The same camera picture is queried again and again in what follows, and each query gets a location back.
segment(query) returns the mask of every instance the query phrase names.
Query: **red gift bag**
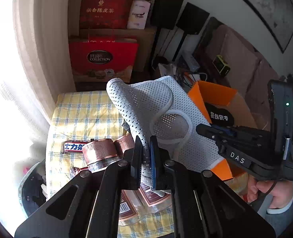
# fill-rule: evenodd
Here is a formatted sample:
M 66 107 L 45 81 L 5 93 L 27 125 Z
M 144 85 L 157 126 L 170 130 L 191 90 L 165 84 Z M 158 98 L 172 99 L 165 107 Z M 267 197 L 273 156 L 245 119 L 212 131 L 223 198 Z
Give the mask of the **red gift bag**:
M 82 0 L 79 28 L 126 28 L 133 0 Z

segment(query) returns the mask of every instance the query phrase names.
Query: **sleeve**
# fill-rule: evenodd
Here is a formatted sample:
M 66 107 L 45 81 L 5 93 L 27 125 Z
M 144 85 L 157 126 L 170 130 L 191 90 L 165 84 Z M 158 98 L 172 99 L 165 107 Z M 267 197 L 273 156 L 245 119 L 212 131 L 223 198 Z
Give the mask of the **sleeve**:
M 275 230 L 278 237 L 293 220 L 293 200 L 288 210 L 280 214 L 266 214 L 264 218 Z

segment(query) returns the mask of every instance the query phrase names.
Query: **screw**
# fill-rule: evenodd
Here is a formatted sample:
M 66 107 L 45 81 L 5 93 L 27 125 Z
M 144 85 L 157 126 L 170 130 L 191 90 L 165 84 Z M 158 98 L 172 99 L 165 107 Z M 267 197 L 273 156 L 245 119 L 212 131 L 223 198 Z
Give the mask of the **screw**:
M 209 178 L 209 177 L 213 176 L 213 173 L 209 170 L 205 170 L 205 171 L 203 171 L 203 176 Z
M 127 164 L 128 164 L 128 161 L 125 160 L 125 159 L 122 159 L 122 160 L 118 161 L 119 166 L 126 166 Z
M 84 171 L 80 172 L 80 176 L 83 177 L 83 178 L 86 178 L 89 175 L 90 175 L 90 171 L 88 171 L 88 170 L 84 170 Z
M 174 161 L 171 160 L 171 159 L 168 159 L 168 160 L 165 161 L 165 165 L 166 166 L 173 166 L 174 165 Z

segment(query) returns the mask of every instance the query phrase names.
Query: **black speaker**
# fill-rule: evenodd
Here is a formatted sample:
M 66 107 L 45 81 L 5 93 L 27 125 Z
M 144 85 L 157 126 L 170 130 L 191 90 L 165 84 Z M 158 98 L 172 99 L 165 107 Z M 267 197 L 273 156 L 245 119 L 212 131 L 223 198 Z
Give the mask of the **black speaker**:
M 160 28 L 174 29 L 184 0 L 154 0 L 150 23 Z
M 197 35 L 204 26 L 208 16 L 208 12 L 188 2 L 176 26 L 186 34 Z

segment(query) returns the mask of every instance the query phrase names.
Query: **black metal bracket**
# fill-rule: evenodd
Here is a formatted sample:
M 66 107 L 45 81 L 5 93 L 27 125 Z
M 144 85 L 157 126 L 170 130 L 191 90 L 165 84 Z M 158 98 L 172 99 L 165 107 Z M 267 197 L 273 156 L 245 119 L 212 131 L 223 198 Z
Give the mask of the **black metal bracket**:
M 293 87 L 271 80 L 268 84 L 271 131 L 248 127 L 199 124 L 199 135 L 214 140 L 218 154 L 244 169 L 257 180 L 293 180 L 290 155 L 293 134 Z
M 121 190 L 137 190 L 142 143 L 105 170 L 81 171 L 16 230 L 15 238 L 117 237 Z
M 258 237 L 260 230 L 275 237 L 273 228 L 214 173 L 190 171 L 170 160 L 155 136 L 150 147 L 155 186 L 172 192 L 175 237 L 249 238 Z M 126 150 L 122 160 L 103 171 L 81 171 L 22 223 L 14 237 L 117 237 L 120 192 L 140 186 L 141 158 L 142 144 L 136 137 L 134 149 Z
M 190 171 L 169 159 L 155 136 L 150 147 L 155 187 L 171 190 L 175 237 L 258 237 L 260 230 L 275 237 L 273 228 L 213 172 Z

